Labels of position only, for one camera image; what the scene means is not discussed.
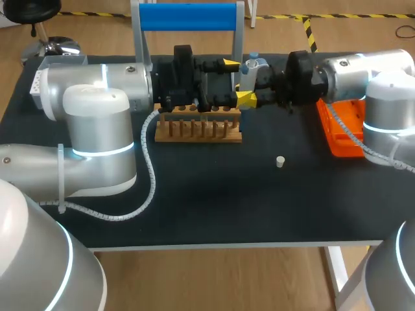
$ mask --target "wooden peg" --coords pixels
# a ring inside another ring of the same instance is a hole
[[[195,134],[195,120],[192,120],[192,125],[190,127],[190,137],[193,137]]]
[[[169,120],[169,135],[173,137],[173,121]]]
[[[180,120],[179,129],[180,129],[180,137],[183,137],[183,119]]]
[[[233,117],[232,128],[236,128],[238,126],[238,117]]]
[[[206,121],[202,121],[202,137],[205,137]]]
[[[223,138],[225,138],[227,134],[228,134],[228,120],[225,120],[225,122],[223,122]]]
[[[216,128],[217,128],[216,120],[213,120],[212,121],[212,137],[213,138],[216,137]]]
[[[164,116],[164,113],[162,113],[160,115],[160,125],[161,125],[161,128],[164,128],[164,126],[165,126],[165,116]]]

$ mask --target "yellow and black tape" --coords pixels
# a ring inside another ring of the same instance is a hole
[[[303,26],[305,34],[307,35],[307,40],[309,42],[311,52],[318,52],[316,40],[314,38],[313,32],[311,31],[311,20],[309,18],[303,17]]]
[[[58,15],[65,16],[103,16],[103,17],[121,17],[130,18],[130,14],[118,14],[118,13],[95,13],[95,12],[59,12]]]
[[[259,15],[256,19],[303,19],[303,18],[415,18],[415,14],[281,14]]]
[[[96,13],[96,12],[59,12],[58,15],[65,16],[103,16],[130,18],[130,14],[118,13]],[[299,19],[303,18],[415,18],[415,14],[281,14],[281,15],[260,15],[256,19]]]

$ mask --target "black stool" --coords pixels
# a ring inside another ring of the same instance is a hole
[[[81,54],[79,44],[72,39],[46,35],[42,22],[57,15],[60,8],[60,0],[4,0],[6,18],[18,24],[31,24],[32,37],[39,37],[39,41],[21,53],[22,63],[33,56]]]

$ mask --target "blue handle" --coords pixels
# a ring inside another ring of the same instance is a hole
[[[143,3],[142,31],[235,31],[235,3]]]

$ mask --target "chair base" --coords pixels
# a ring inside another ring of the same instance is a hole
[[[37,41],[21,53],[21,63],[32,57],[48,55],[81,55],[78,42],[67,37],[50,37],[47,43]]]

